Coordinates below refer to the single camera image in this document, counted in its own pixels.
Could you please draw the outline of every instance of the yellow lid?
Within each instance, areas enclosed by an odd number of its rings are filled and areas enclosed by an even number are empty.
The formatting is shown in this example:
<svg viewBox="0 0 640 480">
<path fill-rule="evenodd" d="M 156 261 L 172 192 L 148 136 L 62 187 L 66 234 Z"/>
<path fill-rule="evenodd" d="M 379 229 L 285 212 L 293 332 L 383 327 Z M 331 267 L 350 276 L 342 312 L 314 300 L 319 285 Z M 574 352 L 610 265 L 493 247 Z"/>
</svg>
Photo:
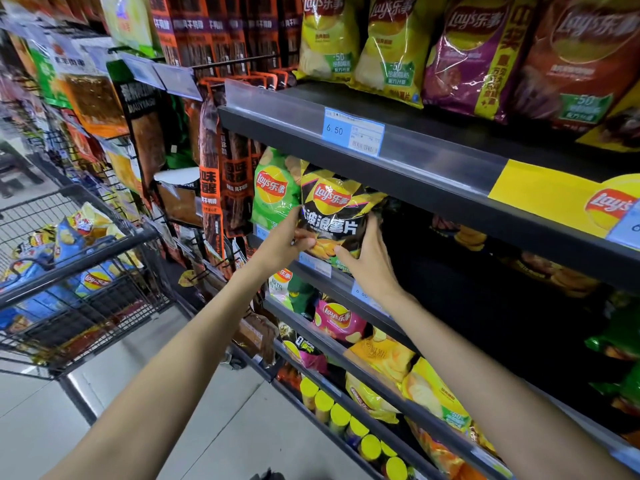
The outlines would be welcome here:
<svg viewBox="0 0 640 480">
<path fill-rule="evenodd" d="M 398 453 L 389 448 L 389 445 L 384 443 L 384 441 L 380 440 L 380 446 L 382 447 L 382 453 L 387 455 L 389 458 L 392 456 L 398 456 Z"/>
<path fill-rule="evenodd" d="M 300 392 L 307 397 L 313 397 L 318 392 L 318 386 L 311 379 L 305 377 L 300 381 Z"/>
<path fill-rule="evenodd" d="M 376 460 L 380 456 L 380 440 L 374 435 L 367 435 L 360 443 L 360 451 L 367 461 Z"/>
<path fill-rule="evenodd" d="M 349 426 L 351 427 L 351 430 L 352 430 L 353 434 L 356 435 L 356 436 L 366 436 L 366 435 L 369 434 L 369 428 L 364 426 L 363 423 L 358 421 L 353 416 L 351 417 L 351 420 L 349 421 Z"/>
<path fill-rule="evenodd" d="M 331 408 L 331 421 L 336 426 L 347 426 L 351 415 L 340 404 L 334 404 Z"/>
<path fill-rule="evenodd" d="M 320 411 L 331 411 L 333 400 L 325 391 L 318 391 L 316 394 L 316 409 Z"/>
<path fill-rule="evenodd" d="M 406 465 L 396 456 L 387 460 L 386 470 L 389 480 L 406 480 L 407 478 Z"/>
</svg>

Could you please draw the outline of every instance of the person's right arm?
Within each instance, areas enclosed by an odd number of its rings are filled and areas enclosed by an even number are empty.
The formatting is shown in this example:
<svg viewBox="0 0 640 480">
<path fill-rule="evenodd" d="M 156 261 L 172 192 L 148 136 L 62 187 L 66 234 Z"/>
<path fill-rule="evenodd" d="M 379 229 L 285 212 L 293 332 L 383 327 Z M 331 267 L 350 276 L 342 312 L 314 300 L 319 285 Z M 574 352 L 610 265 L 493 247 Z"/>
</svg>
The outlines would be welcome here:
<svg viewBox="0 0 640 480">
<path fill-rule="evenodd" d="M 518 480 L 637 480 L 571 418 L 402 290 L 375 216 L 360 259 L 342 248 L 336 255 L 402 327 Z"/>
</svg>

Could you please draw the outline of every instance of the person's left arm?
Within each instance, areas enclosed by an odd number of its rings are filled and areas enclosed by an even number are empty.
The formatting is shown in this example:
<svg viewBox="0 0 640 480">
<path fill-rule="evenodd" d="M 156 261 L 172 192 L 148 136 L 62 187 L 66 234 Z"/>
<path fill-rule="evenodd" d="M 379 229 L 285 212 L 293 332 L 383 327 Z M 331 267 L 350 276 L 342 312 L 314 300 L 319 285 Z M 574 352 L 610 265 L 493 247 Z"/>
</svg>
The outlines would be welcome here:
<svg viewBox="0 0 640 480">
<path fill-rule="evenodd" d="M 261 284 L 315 239 L 291 242 L 299 207 L 251 260 L 140 371 L 76 448 L 43 480 L 155 479 Z"/>
</svg>

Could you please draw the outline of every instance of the shopping cart basket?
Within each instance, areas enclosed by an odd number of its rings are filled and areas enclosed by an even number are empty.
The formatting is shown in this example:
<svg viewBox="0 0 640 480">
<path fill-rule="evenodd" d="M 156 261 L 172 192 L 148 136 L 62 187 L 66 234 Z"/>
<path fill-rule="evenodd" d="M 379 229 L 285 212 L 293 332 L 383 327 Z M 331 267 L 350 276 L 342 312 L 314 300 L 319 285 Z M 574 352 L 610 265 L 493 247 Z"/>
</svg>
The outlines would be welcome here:
<svg viewBox="0 0 640 480">
<path fill-rule="evenodd" d="M 98 239 L 55 266 L 33 257 L 44 273 L 24 284 L 5 281 L 0 287 L 0 372 L 62 380 L 172 304 L 163 285 L 167 279 L 158 262 L 156 231 L 133 227 L 80 185 L 0 210 L 0 272 L 15 268 L 14 250 L 30 235 L 59 224 L 85 202 L 107 215 L 124 237 Z M 111 279 L 98 283 L 102 287 L 94 292 L 76 293 L 79 276 L 91 269 L 110 273 Z"/>
</svg>

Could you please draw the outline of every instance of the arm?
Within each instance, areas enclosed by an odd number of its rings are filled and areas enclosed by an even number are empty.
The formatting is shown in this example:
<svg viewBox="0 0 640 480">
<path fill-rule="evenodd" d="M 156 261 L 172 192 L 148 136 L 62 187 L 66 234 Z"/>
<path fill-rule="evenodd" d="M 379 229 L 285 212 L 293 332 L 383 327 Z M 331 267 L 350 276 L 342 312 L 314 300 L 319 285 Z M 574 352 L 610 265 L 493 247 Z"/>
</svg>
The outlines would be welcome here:
<svg viewBox="0 0 640 480">
<path fill-rule="evenodd" d="M 140 371 L 44 480 L 155 479 L 208 386 L 251 298 L 268 277 L 315 245 L 291 245 L 298 208 L 251 261 Z"/>
<path fill-rule="evenodd" d="M 572 419 L 400 288 L 375 216 L 360 259 L 342 248 L 336 255 L 412 339 L 518 480 L 636 478 Z"/>
</svg>

